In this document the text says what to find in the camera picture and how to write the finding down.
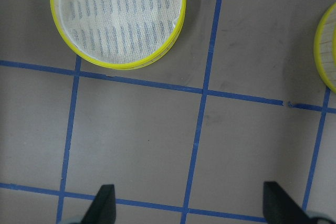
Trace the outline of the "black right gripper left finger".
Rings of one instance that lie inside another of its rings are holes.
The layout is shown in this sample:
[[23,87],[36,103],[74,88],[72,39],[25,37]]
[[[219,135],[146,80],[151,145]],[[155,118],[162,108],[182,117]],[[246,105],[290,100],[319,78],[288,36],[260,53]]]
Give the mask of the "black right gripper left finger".
[[81,223],[115,223],[116,196],[114,185],[102,185]]

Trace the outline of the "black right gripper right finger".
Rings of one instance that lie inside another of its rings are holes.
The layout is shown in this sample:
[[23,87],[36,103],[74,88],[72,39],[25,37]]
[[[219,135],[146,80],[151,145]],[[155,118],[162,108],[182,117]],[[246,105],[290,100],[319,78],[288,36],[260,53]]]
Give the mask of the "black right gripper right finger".
[[312,223],[308,215],[277,182],[263,184],[263,216],[266,223]]

